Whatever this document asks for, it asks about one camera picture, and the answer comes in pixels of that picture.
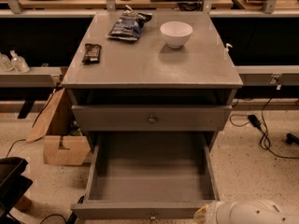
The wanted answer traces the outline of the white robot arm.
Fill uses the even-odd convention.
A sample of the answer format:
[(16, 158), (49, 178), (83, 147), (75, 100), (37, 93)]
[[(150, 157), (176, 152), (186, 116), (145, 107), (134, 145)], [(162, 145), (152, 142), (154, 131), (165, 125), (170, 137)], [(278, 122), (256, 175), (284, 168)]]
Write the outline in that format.
[(213, 201), (193, 215), (194, 224), (299, 224), (299, 215), (289, 215), (269, 200)]

